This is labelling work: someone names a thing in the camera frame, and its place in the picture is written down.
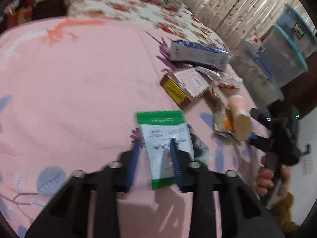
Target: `beige patterned curtain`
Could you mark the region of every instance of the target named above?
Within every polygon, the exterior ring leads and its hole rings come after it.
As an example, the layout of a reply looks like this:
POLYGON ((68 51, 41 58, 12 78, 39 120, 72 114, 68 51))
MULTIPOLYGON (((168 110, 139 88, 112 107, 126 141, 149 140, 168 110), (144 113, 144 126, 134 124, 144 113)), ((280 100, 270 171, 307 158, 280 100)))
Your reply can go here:
POLYGON ((315 33, 306 10, 299 0, 183 0, 189 10, 213 29, 234 50, 241 39, 263 36, 289 3, 315 33))

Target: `blue bin lid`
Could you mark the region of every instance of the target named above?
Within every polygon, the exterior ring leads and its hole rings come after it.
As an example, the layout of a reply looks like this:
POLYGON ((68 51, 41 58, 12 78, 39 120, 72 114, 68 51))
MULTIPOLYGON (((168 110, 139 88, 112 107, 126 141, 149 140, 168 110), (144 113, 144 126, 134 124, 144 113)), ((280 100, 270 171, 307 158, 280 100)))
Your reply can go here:
POLYGON ((275 28, 275 30, 277 30, 285 39, 286 41, 291 45, 292 49, 294 50, 294 53, 296 54, 296 56, 298 57, 299 62, 301 63, 301 66, 303 67, 305 72, 308 72, 308 66, 307 63, 302 55, 302 53, 297 49, 296 45, 294 44, 294 42, 292 41, 292 39, 290 38, 290 36, 288 34, 286 34, 286 32, 276 23, 273 24, 273 27, 275 28))
POLYGON ((317 44, 316 36, 314 35, 314 33, 312 32, 310 27, 307 25, 307 23, 304 21, 303 17, 301 15, 299 15, 298 12, 295 11, 295 9, 292 6, 290 6, 288 3, 285 4, 285 12, 290 12, 293 15, 295 15, 296 21, 300 22, 302 24, 302 27, 305 28, 305 33, 310 35, 310 37, 313 39, 314 43, 317 44))

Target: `cardboard box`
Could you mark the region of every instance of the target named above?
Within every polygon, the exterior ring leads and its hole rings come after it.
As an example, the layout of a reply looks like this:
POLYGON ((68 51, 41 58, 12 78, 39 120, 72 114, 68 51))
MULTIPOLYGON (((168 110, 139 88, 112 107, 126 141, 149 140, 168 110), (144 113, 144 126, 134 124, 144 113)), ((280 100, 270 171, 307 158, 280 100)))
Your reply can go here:
POLYGON ((166 73, 160 85, 180 109, 184 110, 200 99, 210 87, 210 83, 208 76, 190 67, 166 73))

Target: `pink bedsheet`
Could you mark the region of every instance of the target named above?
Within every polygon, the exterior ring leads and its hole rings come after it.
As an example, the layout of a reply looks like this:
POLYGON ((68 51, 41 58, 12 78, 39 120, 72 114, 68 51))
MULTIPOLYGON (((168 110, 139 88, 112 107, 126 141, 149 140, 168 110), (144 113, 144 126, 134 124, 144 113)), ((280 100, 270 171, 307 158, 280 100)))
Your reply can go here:
MULTIPOLYGON (((134 112, 178 110, 159 85, 169 68, 148 33, 179 39, 129 22, 66 18, 0 37, 0 210, 20 237, 73 170, 96 171, 130 149, 134 112)), ((241 94, 254 107, 245 88, 241 94)), ((259 151, 213 137, 204 100, 185 116, 210 148, 211 170, 238 170, 252 182, 259 151)), ((254 130, 265 134, 258 123, 254 130)), ((192 194, 153 191, 150 179, 142 149, 131 191, 118 195, 122 237, 188 237, 192 194)))

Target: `white wall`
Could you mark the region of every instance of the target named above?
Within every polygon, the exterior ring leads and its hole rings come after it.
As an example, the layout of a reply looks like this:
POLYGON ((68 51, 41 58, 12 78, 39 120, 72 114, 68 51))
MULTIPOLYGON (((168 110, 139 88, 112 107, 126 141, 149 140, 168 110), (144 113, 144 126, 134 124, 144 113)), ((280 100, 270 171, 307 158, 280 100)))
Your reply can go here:
POLYGON ((317 198, 317 108, 299 120, 297 146, 304 152, 306 145, 311 144, 314 171, 304 175, 304 158, 291 167, 290 193, 294 195, 292 221, 300 225, 305 220, 317 198))

